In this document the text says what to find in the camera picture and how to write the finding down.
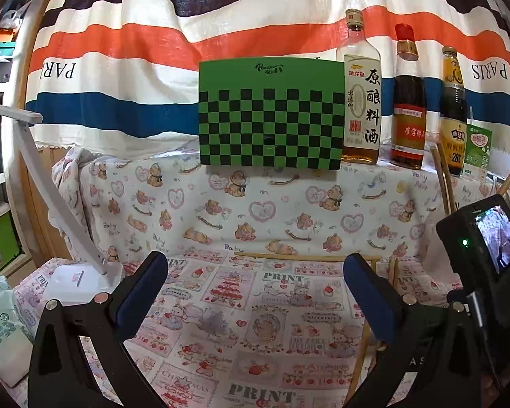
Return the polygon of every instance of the soy sauce bottle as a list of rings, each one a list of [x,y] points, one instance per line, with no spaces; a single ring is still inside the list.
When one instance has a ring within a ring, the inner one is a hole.
[[[425,149],[427,101],[414,31],[397,24],[395,88],[391,162],[408,169],[421,169]]]

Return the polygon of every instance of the bottle cap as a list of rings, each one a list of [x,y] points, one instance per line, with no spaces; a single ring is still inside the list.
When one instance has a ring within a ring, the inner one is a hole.
[[[364,26],[363,13],[359,9],[346,10],[346,21],[348,26]]]
[[[395,26],[396,39],[409,39],[410,41],[415,41],[414,38],[414,30],[408,24],[397,24]]]
[[[457,50],[455,50],[455,48],[453,48],[452,46],[442,47],[442,53],[445,54],[446,52],[449,52],[453,56],[457,56]]]

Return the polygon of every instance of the camera screen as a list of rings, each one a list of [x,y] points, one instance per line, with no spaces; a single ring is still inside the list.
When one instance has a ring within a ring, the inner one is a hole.
[[[510,220],[500,205],[476,216],[476,226],[500,275],[510,264]]]

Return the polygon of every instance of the bottle label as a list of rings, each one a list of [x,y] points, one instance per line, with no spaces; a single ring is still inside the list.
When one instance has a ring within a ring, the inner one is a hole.
[[[443,74],[444,86],[463,90],[463,75],[461,75],[461,68],[459,67],[457,57],[444,56]]]
[[[392,150],[398,156],[423,159],[427,110],[412,104],[395,104]]]
[[[344,56],[346,113],[344,147],[379,149],[381,64],[377,59]]]
[[[466,124],[457,119],[440,118],[440,142],[446,154],[447,165],[460,171],[464,160]]]

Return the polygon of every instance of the red bottle cap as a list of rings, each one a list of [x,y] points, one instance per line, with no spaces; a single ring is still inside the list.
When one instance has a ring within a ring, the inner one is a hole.
[[[396,39],[409,39],[410,41],[415,41],[414,38],[414,30],[408,24],[397,24],[395,26]]]

